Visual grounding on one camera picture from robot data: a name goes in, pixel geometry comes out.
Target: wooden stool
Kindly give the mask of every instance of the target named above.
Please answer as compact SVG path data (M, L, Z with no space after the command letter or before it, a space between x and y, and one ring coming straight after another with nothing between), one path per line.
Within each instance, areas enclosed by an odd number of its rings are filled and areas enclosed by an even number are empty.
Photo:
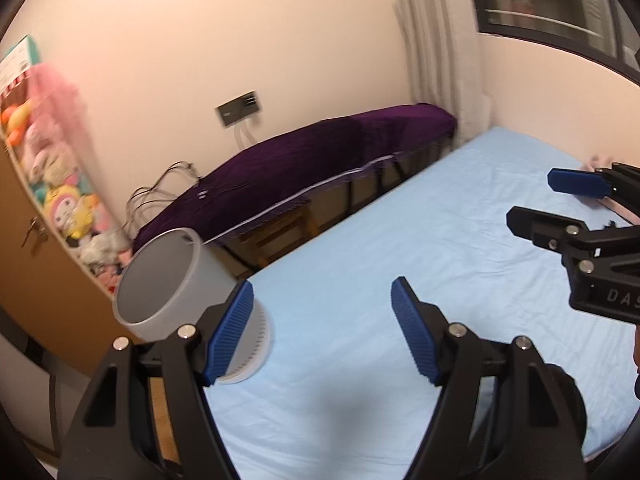
M277 216L253 231L241 235L239 240L251 250L258 260L258 265L263 269L270 263L263 247L295 228L300 228L302 239L305 242L320 234L320 229L311 214L308 204Z

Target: window frame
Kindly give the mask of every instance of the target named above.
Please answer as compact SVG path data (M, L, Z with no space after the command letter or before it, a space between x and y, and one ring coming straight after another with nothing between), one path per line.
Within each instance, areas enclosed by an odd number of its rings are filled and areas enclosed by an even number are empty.
M476 5L476 17L478 19L478 29L480 32L485 34L495 34L496 36L504 36L506 38L514 38L516 40L530 41L532 43L543 44L545 46L564 50L565 52L581 56L605 66L640 86L640 72L629 66L624 59L622 28L620 26L620 17L618 15L618 10L616 9L615 0L608 0L608 3L611 12L614 38L616 41L616 57L609 56L588 44L579 43L563 36L556 36L549 32L543 32L542 30L533 30L532 28L519 27L517 25L499 25L497 23L491 23L489 20L489 12L487 12L487 0L474 0L474 3Z

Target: blue gripper pad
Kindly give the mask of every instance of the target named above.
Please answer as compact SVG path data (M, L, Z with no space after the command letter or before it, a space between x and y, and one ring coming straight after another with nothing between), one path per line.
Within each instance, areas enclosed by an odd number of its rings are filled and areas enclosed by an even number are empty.
M218 377L226 374L253 308L254 288L251 283L244 282L231 299L229 307L218 325L218 329L209 340L207 364L203 375L210 384L213 384Z
M398 278L391 285L391 307L396 314L418 371L436 384L441 371L438 366L438 348L433 335L418 313L418 299L406 280Z
M604 177L593 171L559 170L553 168L546 176L549 187L559 193L588 198L611 196L613 189Z

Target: cable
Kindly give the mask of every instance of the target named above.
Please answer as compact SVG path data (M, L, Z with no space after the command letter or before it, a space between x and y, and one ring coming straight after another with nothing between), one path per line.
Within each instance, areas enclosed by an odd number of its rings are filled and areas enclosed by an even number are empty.
M127 204L125 207L127 221L125 222L123 229L125 230L127 237L129 237L130 239L132 238L132 235L131 235L132 227L135 228L136 230L140 230L140 224L138 222L136 213L140 211L140 209L143 206L148 205L150 203L158 203L158 202L171 203L176 198L178 198L178 196L175 193L166 191L164 189L160 189L159 187L162 184L162 181L169 174L175 171L184 173L187 176L190 176L191 178L196 180L197 181L196 186L199 185L202 180L200 173L196 170L193 163L181 160L179 162L174 162L171 166L169 166L166 170L164 170L164 172L162 172L162 175L160 175L160 177L156 180L156 182L152 186L141 186L137 188L127 200ZM149 196L152 193L159 193L160 195L163 195L166 198L148 200Z
M234 125L234 137L236 138L236 145L238 146L238 150L241 152L244 151L244 142L242 142L242 131L239 130L240 123L236 123Z
M252 143L252 145L254 146L258 144L258 141L255 140L255 137L251 134L251 132L249 131L249 128L246 125L246 119L242 120L240 123L241 130L243 126L244 126L244 134L246 135L246 138L249 139L249 142Z

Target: black wall outlet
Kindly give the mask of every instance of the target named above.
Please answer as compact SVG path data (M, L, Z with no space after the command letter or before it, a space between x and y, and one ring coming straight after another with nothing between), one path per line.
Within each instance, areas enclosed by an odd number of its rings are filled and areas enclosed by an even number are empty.
M236 124L238 121L242 121L242 119L259 111L260 105L255 92L244 94L218 107L218 114L225 127Z

